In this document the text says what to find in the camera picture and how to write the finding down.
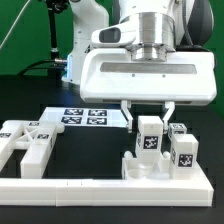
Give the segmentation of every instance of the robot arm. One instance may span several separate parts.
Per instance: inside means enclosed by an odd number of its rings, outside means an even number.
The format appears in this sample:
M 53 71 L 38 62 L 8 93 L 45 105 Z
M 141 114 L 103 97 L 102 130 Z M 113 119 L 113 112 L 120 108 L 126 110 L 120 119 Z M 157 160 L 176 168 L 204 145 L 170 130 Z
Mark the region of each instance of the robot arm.
M 166 61 L 166 53 L 174 52 L 177 45 L 203 45 L 211 36 L 213 15 L 208 1 L 119 2 L 120 24 L 95 31 L 96 48 L 125 47 L 132 52 L 132 60 Z

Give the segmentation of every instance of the black cable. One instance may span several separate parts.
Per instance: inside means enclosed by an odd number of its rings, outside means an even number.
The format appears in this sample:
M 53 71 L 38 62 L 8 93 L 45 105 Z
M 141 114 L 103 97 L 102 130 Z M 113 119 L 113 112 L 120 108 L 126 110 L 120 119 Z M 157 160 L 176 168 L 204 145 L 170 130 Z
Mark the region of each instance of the black cable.
M 30 70 L 60 70 L 60 71 L 64 71 L 65 69 L 64 69 L 64 67 L 26 68 L 26 69 L 23 69 L 22 71 L 20 71 L 17 75 L 24 76 L 24 74 Z
M 54 62 L 55 62 L 55 60 L 53 60 L 53 59 L 41 60 L 41 61 L 38 61 L 38 62 L 35 62 L 35 63 L 29 65 L 26 68 L 32 68 L 32 67 L 37 66 L 37 65 L 42 65 L 42 64 L 47 64 L 47 63 L 54 63 Z
M 183 27 L 184 27 L 184 34 L 185 34 L 185 38 L 187 40 L 187 43 L 190 46 L 193 46 L 193 42 L 188 30 L 188 26 L 187 26 L 187 3 L 186 0 L 182 1 L 182 19 L 183 19 Z
M 212 52 L 200 45 L 179 45 L 176 47 L 177 51 L 189 51 L 189 52 Z

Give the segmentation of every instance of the white cube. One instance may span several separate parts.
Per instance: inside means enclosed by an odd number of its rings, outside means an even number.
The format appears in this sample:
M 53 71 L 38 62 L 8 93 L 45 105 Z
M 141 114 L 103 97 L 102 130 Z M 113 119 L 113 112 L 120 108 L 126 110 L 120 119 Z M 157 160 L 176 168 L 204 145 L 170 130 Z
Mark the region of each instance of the white cube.
M 168 129 L 168 137 L 172 141 L 172 136 L 177 134 L 187 134 L 187 128 L 182 123 L 170 123 Z
M 198 141 L 191 134 L 173 135 L 170 174 L 174 179 L 191 179 L 196 167 Z
M 163 122 L 157 116 L 139 116 L 136 139 L 136 155 L 142 161 L 158 162 L 162 136 Z

